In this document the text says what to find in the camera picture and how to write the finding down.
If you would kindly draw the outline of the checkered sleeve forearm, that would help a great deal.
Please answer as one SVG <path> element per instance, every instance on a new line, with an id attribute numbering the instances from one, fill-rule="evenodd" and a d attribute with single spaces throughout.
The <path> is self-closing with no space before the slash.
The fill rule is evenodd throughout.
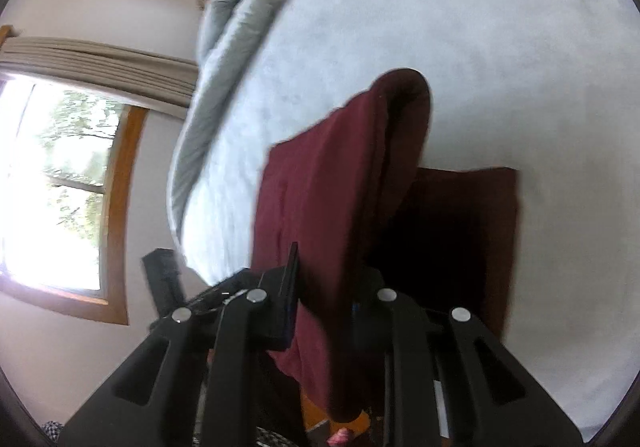
<path id="1" fill-rule="evenodd" d="M 47 439 L 53 445 L 58 445 L 61 432 L 63 430 L 63 424 L 58 421 L 47 421 L 41 426 L 43 434 L 47 436 Z"/>

